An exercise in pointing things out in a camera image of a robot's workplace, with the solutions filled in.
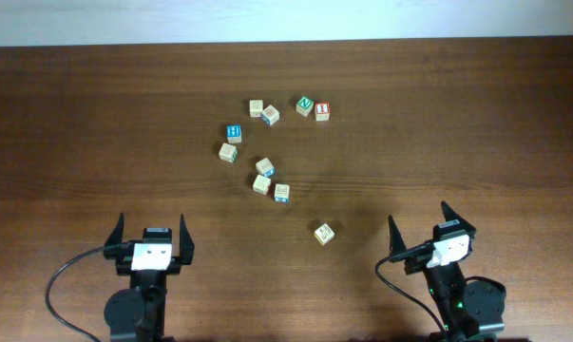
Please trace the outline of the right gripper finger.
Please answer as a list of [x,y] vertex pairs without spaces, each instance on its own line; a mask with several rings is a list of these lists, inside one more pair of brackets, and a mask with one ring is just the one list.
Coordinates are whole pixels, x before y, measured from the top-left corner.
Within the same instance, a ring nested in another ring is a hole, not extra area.
[[441,229],[463,230],[470,236],[476,234],[476,228],[457,214],[444,200],[441,202],[441,209],[445,219],[445,222],[440,224]]
[[406,244],[402,239],[401,233],[395,223],[392,215],[388,216],[388,225],[390,231],[390,259],[402,259],[407,252]]

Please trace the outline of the wooden block blue edge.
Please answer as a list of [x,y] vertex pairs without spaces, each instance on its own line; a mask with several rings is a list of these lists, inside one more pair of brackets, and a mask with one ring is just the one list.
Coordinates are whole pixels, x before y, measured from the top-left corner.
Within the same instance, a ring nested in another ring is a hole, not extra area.
[[256,169],[261,176],[266,178],[273,176],[276,171],[275,167],[268,158],[263,158],[262,160],[258,161],[256,163]]

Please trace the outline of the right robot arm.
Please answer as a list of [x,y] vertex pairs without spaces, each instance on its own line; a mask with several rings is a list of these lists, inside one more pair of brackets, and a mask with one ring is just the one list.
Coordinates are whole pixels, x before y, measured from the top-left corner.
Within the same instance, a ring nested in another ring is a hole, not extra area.
[[[446,202],[441,209],[445,221],[432,228],[432,238],[411,248],[389,217],[390,253],[374,271],[388,287],[427,311],[439,328],[431,341],[495,341],[505,329],[506,287],[487,277],[463,275],[459,262],[471,255],[477,230]],[[379,272],[386,262],[403,262],[408,276],[422,273],[438,313],[386,280]]]

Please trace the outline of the wooden block blue bottom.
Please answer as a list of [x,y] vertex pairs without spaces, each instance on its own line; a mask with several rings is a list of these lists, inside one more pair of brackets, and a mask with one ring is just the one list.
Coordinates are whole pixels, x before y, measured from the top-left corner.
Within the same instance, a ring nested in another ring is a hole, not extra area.
[[276,202],[288,203],[290,197],[290,186],[288,184],[277,183],[275,185],[274,200]]

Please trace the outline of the plain carved wooden block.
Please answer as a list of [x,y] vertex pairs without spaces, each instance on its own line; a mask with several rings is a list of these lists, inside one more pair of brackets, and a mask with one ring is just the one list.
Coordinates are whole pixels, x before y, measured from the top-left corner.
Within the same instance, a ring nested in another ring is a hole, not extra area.
[[253,190],[262,195],[266,195],[271,187],[271,179],[262,175],[257,175],[253,182]]

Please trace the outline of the lone carved wooden block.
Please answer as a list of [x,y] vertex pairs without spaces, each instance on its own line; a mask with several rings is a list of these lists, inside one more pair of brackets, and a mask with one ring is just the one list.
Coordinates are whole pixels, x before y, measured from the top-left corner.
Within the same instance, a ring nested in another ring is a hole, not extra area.
[[317,241],[322,246],[324,246],[326,243],[328,243],[334,238],[335,233],[327,223],[324,223],[320,227],[315,229],[314,236],[317,239]]

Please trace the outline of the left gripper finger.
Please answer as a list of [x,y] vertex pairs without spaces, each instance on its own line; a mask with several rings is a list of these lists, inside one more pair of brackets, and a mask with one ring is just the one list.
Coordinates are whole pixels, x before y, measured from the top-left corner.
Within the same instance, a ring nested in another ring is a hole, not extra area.
[[181,265],[191,265],[195,253],[195,243],[186,227],[184,215],[180,218],[180,248],[179,258]]
[[123,233],[124,233],[124,214],[121,213],[115,225],[115,228],[108,236],[105,241],[105,247],[120,245],[123,243]]

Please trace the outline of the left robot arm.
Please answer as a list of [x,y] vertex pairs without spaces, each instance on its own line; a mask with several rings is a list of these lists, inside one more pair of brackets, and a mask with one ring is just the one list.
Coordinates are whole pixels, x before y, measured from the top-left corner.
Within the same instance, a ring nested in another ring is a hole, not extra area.
[[175,338],[164,332],[167,278],[181,273],[193,261],[195,243],[180,218],[179,253],[172,254],[173,232],[150,227],[138,240],[123,241],[124,215],[105,242],[103,256],[115,262],[116,274],[129,278],[129,287],[113,294],[105,304],[105,323],[112,341],[165,342]]

